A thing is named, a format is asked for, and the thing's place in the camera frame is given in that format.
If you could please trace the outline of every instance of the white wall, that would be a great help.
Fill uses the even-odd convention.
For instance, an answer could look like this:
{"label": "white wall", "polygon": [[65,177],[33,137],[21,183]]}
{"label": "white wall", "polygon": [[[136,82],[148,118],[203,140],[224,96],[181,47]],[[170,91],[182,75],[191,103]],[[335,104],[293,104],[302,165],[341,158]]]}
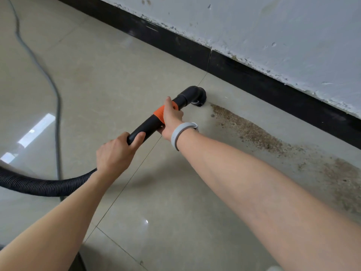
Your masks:
{"label": "white wall", "polygon": [[361,0],[104,1],[361,117]]}

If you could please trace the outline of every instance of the white wristband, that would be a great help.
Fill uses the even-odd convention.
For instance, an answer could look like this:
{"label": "white wristband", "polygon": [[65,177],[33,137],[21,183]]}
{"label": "white wristband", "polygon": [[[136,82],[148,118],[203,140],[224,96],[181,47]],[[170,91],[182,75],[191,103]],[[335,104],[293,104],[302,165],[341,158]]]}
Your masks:
{"label": "white wristband", "polygon": [[185,131],[188,128],[194,128],[196,131],[198,131],[198,125],[196,123],[181,123],[173,131],[172,138],[170,139],[170,141],[177,151],[179,151],[177,148],[178,137],[183,131]]}

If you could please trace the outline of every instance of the forearm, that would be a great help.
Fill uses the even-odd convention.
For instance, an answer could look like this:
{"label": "forearm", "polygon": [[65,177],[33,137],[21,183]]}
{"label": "forearm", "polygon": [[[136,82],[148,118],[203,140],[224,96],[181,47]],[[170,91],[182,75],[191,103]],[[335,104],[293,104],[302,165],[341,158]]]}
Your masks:
{"label": "forearm", "polygon": [[178,149],[287,270],[356,270],[361,230],[244,152],[185,130]]}
{"label": "forearm", "polygon": [[0,252],[0,270],[68,270],[108,187],[95,172]]}

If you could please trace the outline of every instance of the vacuum wand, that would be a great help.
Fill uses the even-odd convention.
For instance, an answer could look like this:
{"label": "vacuum wand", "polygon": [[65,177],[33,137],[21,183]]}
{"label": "vacuum wand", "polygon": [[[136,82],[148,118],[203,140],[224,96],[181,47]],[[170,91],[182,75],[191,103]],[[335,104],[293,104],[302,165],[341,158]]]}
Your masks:
{"label": "vacuum wand", "polygon": [[[173,99],[173,106],[181,110],[188,104],[193,104],[201,107],[207,99],[205,90],[198,86],[190,86]],[[145,120],[136,130],[134,130],[127,138],[127,143],[130,145],[135,137],[140,132],[145,132],[144,141],[148,139],[157,129],[164,125],[163,121],[164,105],[157,109],[148,119]]]}

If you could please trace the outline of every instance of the skirting board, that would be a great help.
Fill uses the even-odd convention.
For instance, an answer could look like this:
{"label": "skirting board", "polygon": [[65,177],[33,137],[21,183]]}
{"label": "skirting board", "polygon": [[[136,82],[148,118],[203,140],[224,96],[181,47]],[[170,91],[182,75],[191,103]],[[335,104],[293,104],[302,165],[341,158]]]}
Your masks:
{"label": "skirting board", "polygon": [[59,0],[361,149],[361,120],[221,53],[101,0]]}

